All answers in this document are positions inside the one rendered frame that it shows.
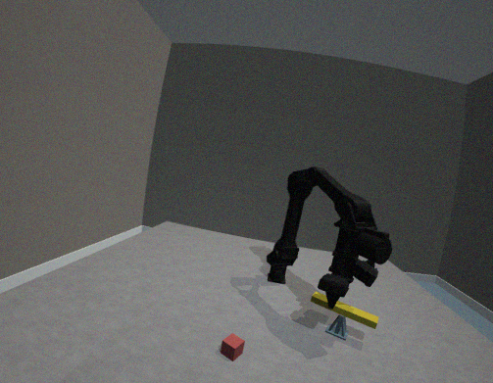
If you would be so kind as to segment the small red cube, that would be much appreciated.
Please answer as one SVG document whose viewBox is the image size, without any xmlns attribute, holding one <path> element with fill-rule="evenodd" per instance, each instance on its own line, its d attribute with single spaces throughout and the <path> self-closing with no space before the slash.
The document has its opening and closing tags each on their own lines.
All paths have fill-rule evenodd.
<svg viewBox="0 0 493 383">
<path fill-rule="evenodd" d="M 244 342 L 243 339 L 233 333 L 228 335 L 222 340 L 222 355 L 229 358 L 231 361 L 236 360 L 243 352 Z"/>
</svg>

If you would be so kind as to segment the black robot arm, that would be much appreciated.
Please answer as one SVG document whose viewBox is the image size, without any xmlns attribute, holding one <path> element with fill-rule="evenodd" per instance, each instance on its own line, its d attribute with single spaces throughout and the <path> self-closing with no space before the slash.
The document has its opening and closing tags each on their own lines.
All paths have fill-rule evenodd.
<svg viewBox="0 0 493 383">
<path fill-rule="evenodd" d="M 267 255 L 267 263 L 271 266 L 268 282 L 286 284 L 286 268 L 298 259 L 299 248 L 295 241 L 303 206 L 315 186 L 334 202 L 334 209 L 340 215 L 340 219 L 334 223 L 334 226 L 340 227 L 336 248 L 358 253 L 347 278 L 352 279 L 354 276 L 370 287 L 378 275 L 374 264 L 386 263 L 392 253 L 389 233 L 377 230 L 369 201 L 344 189 L 325 168 L 318 167 L 293 171 L 288 177 L 290 202 L 281 238 Z M 359 260 L 359 255 L 368 260 Z"/>
</svg>

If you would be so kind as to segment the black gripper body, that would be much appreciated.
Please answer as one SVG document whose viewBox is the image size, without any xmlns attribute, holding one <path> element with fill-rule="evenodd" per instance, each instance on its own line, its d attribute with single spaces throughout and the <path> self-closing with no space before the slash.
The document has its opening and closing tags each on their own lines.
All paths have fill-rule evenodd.
<svg viewBox="0 0 493 383">
<path fill-rule="evenodd" d="M 333 272 L 333 274 L 324 275 L 319 281 L 318 288 L 337 297 L 344 298 L 349 287 L 349 282 L 346 280 L 348 272 L 358 253 L 346 252 L 336 248 L 332 255 L 332 264 L 328 271 Z"/>
</svg>

